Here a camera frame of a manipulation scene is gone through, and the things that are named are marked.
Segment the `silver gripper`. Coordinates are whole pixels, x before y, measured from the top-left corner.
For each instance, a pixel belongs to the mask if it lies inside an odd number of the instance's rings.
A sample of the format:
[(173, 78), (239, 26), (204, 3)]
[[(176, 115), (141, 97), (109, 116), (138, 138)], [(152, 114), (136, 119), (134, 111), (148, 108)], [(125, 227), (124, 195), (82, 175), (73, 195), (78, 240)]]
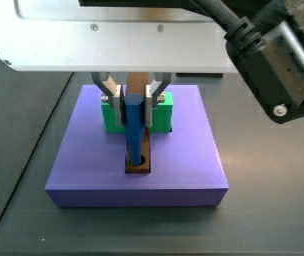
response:
[(170, 73), (233, 73), (224, 31), (180, 8), (88, 7), (78, 0), (0, 0), (0, 59), (17, 71), (92, 72), (122, 125), (122, 86), (108, 72), (156, 72), (145, 126)]

